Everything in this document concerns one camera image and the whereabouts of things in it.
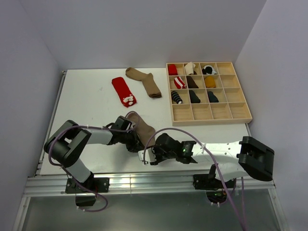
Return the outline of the brown sock with striped cuff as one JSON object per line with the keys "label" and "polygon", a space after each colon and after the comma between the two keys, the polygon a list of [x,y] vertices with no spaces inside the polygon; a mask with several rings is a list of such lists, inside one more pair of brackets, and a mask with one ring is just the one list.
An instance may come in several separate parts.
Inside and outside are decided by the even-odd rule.
{"label": "brown sock with striped cuff", "polygon": [[155,133],[155,129],[145,123],[145,121],[136,113],[130,113],[126,115],[126,118],[131,122],[135,123],[135,130],[142,144],[145,146],[151,136]]}

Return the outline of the navy blue patterned sock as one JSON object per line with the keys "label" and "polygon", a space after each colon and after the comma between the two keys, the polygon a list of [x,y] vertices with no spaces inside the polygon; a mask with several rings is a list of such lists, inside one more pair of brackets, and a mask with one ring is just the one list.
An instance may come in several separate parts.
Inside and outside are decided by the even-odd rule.
{"label": "navy blue patterned sock", "polygon": [[210,103],[218,103],[219,99],[214,95],[214,93],[212,91],[208,91],[207,92],[208,95],[208,99]]}

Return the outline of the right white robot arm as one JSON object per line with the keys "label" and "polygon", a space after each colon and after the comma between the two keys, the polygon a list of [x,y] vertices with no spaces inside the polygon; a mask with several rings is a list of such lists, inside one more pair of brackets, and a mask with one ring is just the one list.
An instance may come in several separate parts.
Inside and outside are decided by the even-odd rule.
{"label": "right white robot arm", "polygon": [[244,176],[265,182],[273,179],[274,151],[250,136],[231,143],[197,143],[179,142],[163,133],[146,151],[145,158],[152,166],[168,159],[183,164],[210,164],[209,173],[194,178],[194,187],[201,190],[231,188],[234,179]]}

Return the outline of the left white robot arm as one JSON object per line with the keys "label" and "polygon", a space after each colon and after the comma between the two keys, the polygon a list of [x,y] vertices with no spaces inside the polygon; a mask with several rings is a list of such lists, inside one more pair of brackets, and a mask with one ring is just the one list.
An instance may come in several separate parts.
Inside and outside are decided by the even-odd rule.
{"label": "left white robot arm", "polygon": [[94,174],[84,165],[80,156],[87,144],[124,144],[129,152],[136,153],[144,148],[133,123],[119,116],[114,123],[103,127],[87,127],[67,120],[44,144],[49,159],[56,160],[77,180],[76,186],[82,192],[97,188]]}

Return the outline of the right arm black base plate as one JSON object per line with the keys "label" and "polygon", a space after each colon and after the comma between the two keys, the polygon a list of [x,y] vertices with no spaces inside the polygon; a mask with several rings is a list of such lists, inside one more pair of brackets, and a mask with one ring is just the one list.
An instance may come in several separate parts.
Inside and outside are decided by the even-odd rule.
{"label": "right arm black base plate", "polygon": [[227,202],[227,191],[223,188],[222,182],[216,179],[216,166],[212,165],[207,174],[194,174],[193,187],[196,190],[210,191],[206,193],[211,205],[220,206]]}

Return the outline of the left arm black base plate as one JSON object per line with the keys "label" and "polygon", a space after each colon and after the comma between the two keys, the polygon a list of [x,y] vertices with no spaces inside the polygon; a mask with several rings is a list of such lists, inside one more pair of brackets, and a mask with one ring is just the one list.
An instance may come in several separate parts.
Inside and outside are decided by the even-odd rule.
{"label": "left arm black base plate", "polygon": [[79,184],[83,187],[81,188],[74,179],[69,178],[66,183],[65,193],[66,194],[81,194],[81,193],[91,193],[88,196],[78,196],[75,197],[75,203],[79,207],[91,207],[95,204],[97,200],[96,193],[107,193],[109,191],[109,178],[91,178],[84,183]]}

